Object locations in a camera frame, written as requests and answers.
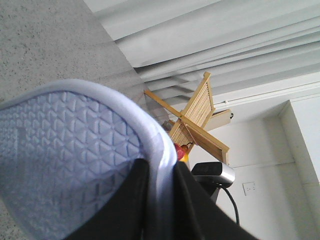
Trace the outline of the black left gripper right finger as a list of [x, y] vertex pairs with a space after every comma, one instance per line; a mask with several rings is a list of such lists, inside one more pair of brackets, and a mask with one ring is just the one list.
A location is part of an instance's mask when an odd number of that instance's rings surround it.
[[183, 162], [173, 170], [175, 240], [255, 240], [237, 225], [196, 182]]

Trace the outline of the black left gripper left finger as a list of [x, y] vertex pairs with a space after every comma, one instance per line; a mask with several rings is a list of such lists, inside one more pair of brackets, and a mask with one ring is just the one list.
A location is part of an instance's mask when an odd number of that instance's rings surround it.
[[148, 193], [149, 164], [136, 159], [111, 199], [67, 240], [140, 240]]

